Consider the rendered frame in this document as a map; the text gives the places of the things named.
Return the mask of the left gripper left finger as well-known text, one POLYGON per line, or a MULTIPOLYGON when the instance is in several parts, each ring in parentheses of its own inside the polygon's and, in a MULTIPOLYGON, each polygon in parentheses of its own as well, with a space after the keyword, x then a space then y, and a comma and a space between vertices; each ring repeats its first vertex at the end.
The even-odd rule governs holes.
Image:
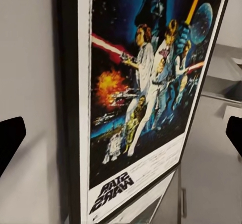
POLYGON ((0 122, 0 177, 26 136, 22 117, 0 122))

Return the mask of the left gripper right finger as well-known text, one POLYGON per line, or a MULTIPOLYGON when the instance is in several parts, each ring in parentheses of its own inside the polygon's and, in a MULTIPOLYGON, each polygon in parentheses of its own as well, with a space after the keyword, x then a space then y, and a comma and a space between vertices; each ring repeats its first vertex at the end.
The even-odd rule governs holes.
POLYGON ((231 116, 225 134, 242 157, 242 118, 231 116))

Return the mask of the poster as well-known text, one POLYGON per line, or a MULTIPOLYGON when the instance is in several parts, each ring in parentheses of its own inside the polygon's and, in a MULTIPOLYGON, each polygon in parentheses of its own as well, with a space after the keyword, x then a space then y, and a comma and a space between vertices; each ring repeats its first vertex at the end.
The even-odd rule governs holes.
POLYGON ((228 0, 56 0, 69 224, 182 162, 228 0))

